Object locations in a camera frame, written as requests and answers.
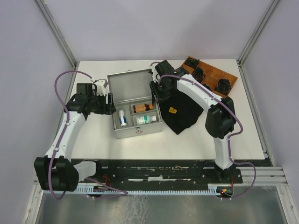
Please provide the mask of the clear bottle green label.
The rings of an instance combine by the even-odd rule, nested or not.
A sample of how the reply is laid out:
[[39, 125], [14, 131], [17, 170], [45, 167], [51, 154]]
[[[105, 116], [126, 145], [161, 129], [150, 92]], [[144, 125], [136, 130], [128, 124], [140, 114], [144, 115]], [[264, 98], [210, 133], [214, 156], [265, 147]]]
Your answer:
[[140, 117], [136, 118], [136, 123], [137, 125], [145, 125], [145, 124], [150, 124], [152, 122], [157, 121], [157, 117], [155, 115], [150, 116], [150, 115], [143, 115]]

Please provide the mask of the grey plastic divided tray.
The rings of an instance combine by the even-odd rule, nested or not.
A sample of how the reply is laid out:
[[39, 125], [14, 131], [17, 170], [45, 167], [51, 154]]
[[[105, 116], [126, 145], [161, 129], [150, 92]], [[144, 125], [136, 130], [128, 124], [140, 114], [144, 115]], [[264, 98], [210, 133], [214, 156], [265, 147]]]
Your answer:
[[[135, 105], [142, 105], [142, 104], [151, 104], [151, 100], [139, 100], [139, 101], [128, 101], [128, 102], [119, 102], [115, 103], [116, 112], [112, 115], [113, 124], [114, 124], [114, 130], [120, 130], [124, 128], [129, 127], [135, 127], [137, 126], [137, 118], [145, 115], [149, 116], [156, 116], [156, 121], [151, 122], [158, 123], [162, 121], [161, 115], [160, 115], [160, 109], [157, 105], [153, 106], [152, 110], [145, 111], [145, 112], [138, 112], [135, 113], [133, 107]], [[121, 122], [119, 119], [118, 111], [123, 110], [124, 111], [124, 118], [126, 119], [127, 125], [122, 127]]]

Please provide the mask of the grey metal first aid box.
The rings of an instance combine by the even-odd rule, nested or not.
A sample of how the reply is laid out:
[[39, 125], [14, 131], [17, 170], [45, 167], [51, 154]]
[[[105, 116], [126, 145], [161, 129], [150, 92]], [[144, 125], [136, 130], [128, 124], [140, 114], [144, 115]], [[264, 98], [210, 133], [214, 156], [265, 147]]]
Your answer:
[[[119, 102], [151, 100], [150, 82], [152, 75], [149, 69], [126, 71], [107, 76], [110, 92], [113, 94], [114, 105]], [[162, 131], [162, 121], [153, 124], [114, 130], [118, 139], [158, 133]]]

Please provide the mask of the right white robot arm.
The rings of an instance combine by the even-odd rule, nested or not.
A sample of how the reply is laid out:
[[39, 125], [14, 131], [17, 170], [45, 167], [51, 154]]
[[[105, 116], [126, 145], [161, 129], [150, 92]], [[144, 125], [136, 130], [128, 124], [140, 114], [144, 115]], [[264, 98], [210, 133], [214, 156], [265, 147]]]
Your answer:
[[149, 83], [152, 103], [165, 102], [179, 91], [205, 111], [205, 128], [214, 138], [215, 145], [215, 164], [218, 168], [214, 171], [214, 176], [217, 181], [226, 182], [231, 178], [229, 168], [233, 165], [228, 146], [228, 136], [233, 132], [236, 123], [233, 100], [216, 95], [200, 84], [189, 71], [183, 67], [174, 69], [167, 60], [153, 62], [149, 69], [152, 75]]

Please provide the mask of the brown medicine bottle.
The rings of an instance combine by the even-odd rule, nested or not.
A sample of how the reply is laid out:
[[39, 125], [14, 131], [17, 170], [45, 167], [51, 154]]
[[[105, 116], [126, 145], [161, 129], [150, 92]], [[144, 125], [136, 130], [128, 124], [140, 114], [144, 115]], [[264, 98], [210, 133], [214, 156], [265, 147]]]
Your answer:
[[139, 104], [133, 106], [134, 113], [146, 112], [153, 109], [154, 109], [153, 104]]

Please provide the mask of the white blue tube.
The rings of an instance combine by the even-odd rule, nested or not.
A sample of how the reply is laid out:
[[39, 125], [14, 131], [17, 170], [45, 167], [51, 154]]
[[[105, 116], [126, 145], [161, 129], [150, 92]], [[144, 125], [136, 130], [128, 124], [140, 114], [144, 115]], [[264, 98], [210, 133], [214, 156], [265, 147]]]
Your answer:
[[121, 127], [125, 127], [127, 125], [127, 121], [125, 118], [125, 113], [123, 110], [119, 110], [118, 111], [118, 115], [119, 115], [119, 120], [120, 120], [120, 125]]

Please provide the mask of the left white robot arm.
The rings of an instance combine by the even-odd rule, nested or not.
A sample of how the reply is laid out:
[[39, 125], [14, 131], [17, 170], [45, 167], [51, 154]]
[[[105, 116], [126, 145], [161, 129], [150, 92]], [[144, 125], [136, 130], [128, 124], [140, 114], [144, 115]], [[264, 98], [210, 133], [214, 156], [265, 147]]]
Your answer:
[[78, 134], [90, 114], [112, 115], [116, 108], [113, 95], [106, 92], [107, 80], [95, 83], [79, 83], [76, 93], [65, 106], [63, 122], [44, 157], [34, 162], [36, 175], [42, 190], [73, 192], [86, 178], [99, 182], [103, 170], [93, 161], [73, 165], [71, 155]]

